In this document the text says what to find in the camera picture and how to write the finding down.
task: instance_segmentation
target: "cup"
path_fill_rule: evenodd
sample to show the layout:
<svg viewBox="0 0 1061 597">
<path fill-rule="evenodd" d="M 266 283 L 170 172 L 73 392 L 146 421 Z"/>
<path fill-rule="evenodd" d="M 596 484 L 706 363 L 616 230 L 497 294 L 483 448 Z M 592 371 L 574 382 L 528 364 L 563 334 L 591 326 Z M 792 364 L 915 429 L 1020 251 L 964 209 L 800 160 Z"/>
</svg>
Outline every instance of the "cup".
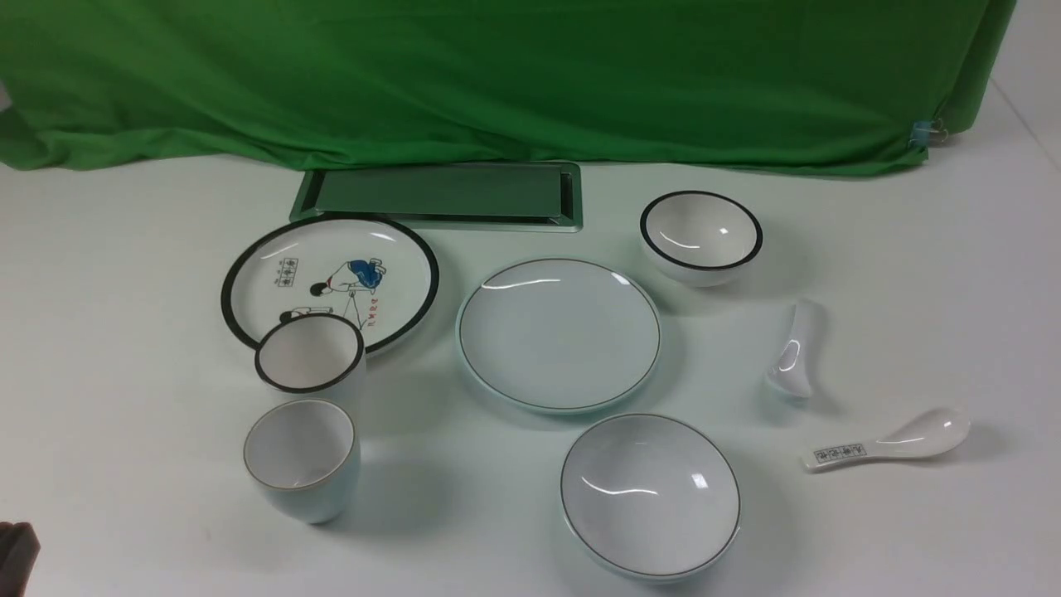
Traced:
<svg viewBox="0 0 1061 597">
<path fill-rule="evenodd" d="M 313 394 L 349 406 L 365 383 L 365 339 L 352 323 L 310 314 L 273 329 L 255 351 L 255 370 L 285 394 Z"/>
<path fill-rule="evenodd" d="M 243 444 L 243 462 L 277 510 L 316 525 L 349 505 L 361 447 L 345 409 L 303 399 L 282 404 L 255 423 Z"/>
</svg>

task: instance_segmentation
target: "black-rimmed cup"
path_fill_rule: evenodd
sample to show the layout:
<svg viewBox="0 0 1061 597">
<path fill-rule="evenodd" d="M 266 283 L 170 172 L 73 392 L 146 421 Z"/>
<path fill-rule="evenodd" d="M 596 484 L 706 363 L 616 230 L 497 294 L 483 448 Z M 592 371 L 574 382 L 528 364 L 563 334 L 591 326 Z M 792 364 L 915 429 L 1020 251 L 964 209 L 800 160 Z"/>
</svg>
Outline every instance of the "black-rimmed cup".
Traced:
<svg viewBox="0 0 1061 597">
<path fill-rule="evenodd" d="M 277 510 L 303 523 L 331 521 L 350 504 L 361 469 L 353 420 L 328 401 L 282 404 L 255 423 L 243 462 Z"/>
<path fill-rule="evenodd" d="M 312 394 L 344 406 L 361 396 L 365 340 L 344 318 L 310 314 L 273 329 L 255 351 L 262 382 L 288 396 Z"/>
<path fill-rule="evenodd" d="M 735 278 L 763 246 L 763 228 L 745 206 L 707 191 L 678 191 L 641 213 L 641 245 L 667 277 L 694 286 Z"/>
</svg>

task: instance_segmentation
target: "green cloth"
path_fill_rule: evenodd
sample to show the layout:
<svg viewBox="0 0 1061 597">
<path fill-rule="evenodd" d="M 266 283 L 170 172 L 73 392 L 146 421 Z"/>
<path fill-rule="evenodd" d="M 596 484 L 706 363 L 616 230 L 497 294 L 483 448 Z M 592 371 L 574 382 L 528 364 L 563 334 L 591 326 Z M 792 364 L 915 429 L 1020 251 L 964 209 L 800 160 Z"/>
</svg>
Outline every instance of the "green cloth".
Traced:
<svg viewBox="0 0 1061 597">
<path fill-rule="evenodd" d="M 1015 0 L 4 0 L 0 160 L 874 175 L 972 125 Z"/>
</svg>

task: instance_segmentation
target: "ceramic spoon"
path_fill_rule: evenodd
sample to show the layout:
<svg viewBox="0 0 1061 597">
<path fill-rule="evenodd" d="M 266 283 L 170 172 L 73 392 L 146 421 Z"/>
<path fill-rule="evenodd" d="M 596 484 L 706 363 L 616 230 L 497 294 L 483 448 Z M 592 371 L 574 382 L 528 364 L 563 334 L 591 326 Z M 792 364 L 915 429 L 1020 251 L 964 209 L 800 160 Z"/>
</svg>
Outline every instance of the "ceramic spoon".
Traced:
<svg viewBox="0 0 1061 597">
<path fill-rule="evenodd" d="M 800 459 L 808 473 L 819 473 L 874 460 L 930 458 L 958 447 L 969 437 L 971 425 L 964 411 L 937 408 L 880 440 L 811 451 L 800 455 Z"/>
<path fill-rule="evenodd" d="M 781 350 L 778 363 L 766 372 L 766 383 L 775 390 L 800 400 L 814 396 L 814 387 L 806 374 L 806 354 L 820 332 L 820 305 L 806 298 L 796 302 L 788 341 Z"/>
</svg>

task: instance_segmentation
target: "black-rimmed plate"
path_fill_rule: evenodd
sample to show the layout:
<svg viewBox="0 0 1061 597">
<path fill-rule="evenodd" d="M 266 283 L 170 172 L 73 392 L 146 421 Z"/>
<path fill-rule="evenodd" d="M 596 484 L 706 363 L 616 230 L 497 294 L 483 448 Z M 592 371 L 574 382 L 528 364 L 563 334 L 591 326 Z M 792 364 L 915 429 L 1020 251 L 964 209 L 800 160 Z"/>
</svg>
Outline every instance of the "black-rimmed plate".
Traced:
<svg viewBox="0 0 1061 597">
<path fill-rule="evenodd" d="M 405 226 L 324 215 L 274 230 L 240 254 L 221 309 L 241 343 L 257 349 L 277 326 L 310 314 L 354 324 L 371 355 L 423 319 L 438 289 L 438 262 Z"/>
</svg>

